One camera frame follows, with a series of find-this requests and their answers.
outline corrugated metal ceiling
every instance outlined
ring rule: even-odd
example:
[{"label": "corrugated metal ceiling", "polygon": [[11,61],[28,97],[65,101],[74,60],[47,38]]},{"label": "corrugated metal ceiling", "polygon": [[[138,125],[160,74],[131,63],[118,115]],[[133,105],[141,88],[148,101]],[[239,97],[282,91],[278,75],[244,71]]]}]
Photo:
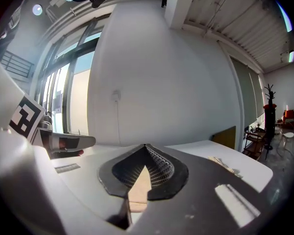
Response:
[{"label": "corrugated metal ceiling", "polygon": [[186,22],[206,26],[233,40],[269,71],[286,65],[289,34],[277,4],[270,0],[193,0]]}]

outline ceiling light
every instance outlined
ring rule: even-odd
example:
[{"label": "ceiling light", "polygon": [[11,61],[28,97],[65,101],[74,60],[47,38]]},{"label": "ceiling light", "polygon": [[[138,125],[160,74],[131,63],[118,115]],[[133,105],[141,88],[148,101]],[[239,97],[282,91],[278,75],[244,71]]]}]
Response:
[{"label": "ceiling light", "polygon": [[43,12],[43,9],[42,9],[42,7],[39,4],[35,4],[33,6],[33,13],[34,13],[34,15],[40,16],[42,14],[42,12]]},{"label": "ceiling light", "polygon": [[291,63],[293,61],[294,61],[294,51],[291,51],[290,55],[289,55],[289,63]]},{"label": "ceiling light", "polygon": [[286,30],[287,32],[290,32],[292,30],[292,24],[291,24],[291,21],[290,21],[290,18],[288,16],[288,14],[286,14],[286,12],[284,11],[284,9],[281,7],[281,5],[279,5],[279,3],[277,2],[281,12],[282,12],[282,16],[283,16],[283,19],[284,19],[284,22],[285,22],[285,26],[286,26]]}]

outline wooden chair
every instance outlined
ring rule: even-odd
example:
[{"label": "wooden chair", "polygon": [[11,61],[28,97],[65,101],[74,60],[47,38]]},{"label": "wooden chair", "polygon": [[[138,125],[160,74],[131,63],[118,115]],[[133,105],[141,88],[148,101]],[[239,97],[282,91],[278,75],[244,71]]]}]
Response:
[{"label": "wooden chair", "polygon": [[261,151],[265,144],[265,142],[263,141],[263,137],[264,135],[247,132],[246,143],[243,153],[255,160],[259,160]]}]

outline table surface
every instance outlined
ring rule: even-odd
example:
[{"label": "table surface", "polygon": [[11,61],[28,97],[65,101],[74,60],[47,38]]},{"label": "table surface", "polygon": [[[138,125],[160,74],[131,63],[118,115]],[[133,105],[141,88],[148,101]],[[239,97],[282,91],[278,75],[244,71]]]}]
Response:
[{"label": "table surface", "polygon": [[272,170],[258,161],[209,140],[167,147],[203,158],[217,157],[229,168],[238,170],[242,180],[258,192],[265,188],[273,176]]}]

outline floor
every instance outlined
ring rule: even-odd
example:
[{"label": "floor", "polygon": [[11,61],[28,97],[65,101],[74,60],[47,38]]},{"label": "floor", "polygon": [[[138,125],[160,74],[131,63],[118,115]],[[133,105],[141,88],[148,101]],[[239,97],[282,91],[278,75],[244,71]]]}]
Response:
[{"label": "floor", "polygon": [[[283,130],[283,133],[287,132],[294,133],[294,130]],[[281,141],[277,150],[280,139],[281,134],[275,135],[271,142],[273,150],[269,151],[268,157],[265,160],[266,150],[263,149],[259,159],[259,162],[263,163],[273,171],[273,178],[264,189],[264,194],[271,204],[275,203],[277,200],[285,200],[288,197],[290,187],[294,181],[294,146],[292,151],[292,139],[287,141],[285,148],[292,151],[293,155],[283,149],[283,141]]]}]

